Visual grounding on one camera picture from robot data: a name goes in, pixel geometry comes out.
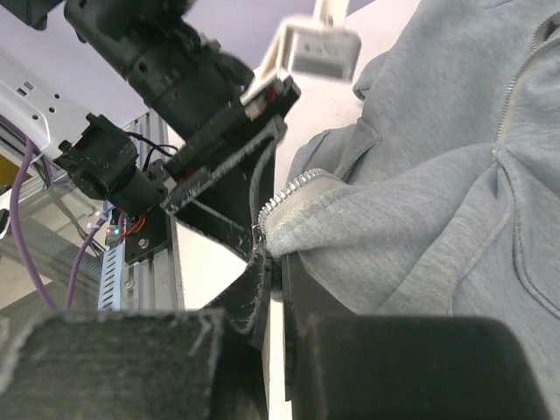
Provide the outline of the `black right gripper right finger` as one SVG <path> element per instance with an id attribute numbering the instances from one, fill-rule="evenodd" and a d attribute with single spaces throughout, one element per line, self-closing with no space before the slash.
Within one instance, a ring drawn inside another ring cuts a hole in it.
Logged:
<path id="1" fill-rule="evenodd" d="M 282 260 L 285 394 L 296 419 L 547 419 L 517 338 L 489 318 L 361 316 Z"/>

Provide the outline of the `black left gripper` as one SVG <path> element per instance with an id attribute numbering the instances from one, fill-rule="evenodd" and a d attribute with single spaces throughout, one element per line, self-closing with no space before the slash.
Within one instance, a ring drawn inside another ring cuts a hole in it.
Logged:
<path id="1" fill-rule="evenodd" d="M 166 214 L 219 243 L 240 258 L 252 252 L 253 216 L 262 175 L 274 174 L 271 163 L 287 132 L 285 117 L 301 90 L 288 77 L 276 79 L 264 93 L 271 103 L 254 120 L 238 99 L 185 141 L 164 162 Z"/>

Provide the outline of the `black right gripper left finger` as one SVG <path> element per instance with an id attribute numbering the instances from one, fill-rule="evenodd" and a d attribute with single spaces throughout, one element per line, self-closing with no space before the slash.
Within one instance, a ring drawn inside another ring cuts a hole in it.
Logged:
<path id="1" fill-rule="evenodd" d="M 64 311 L 29 325 L 1 371 L 4 419 L 265 419 L 270 259 L 197 311 Z"/>

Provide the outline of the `grey zip-up jacket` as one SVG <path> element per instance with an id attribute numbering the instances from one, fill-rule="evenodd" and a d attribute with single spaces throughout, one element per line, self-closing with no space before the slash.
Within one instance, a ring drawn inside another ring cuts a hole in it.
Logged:
<path id="1" fill-rule="evenodd" d="M 559 416 L 559 4 L 422 1 L 259 215 L 359 314 L 479 315 Z"/>

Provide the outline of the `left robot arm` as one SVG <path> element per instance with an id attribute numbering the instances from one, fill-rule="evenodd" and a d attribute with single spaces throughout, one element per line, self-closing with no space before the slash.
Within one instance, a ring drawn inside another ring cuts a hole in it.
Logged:
<path id="1" fill-rule="evenodd" d="M 262 153 L 298 100 L 203 38 L 189 1 L 4 1 L 1 111 L 145 237 L 176 217 L 242 259 L 272 193 Z"/>

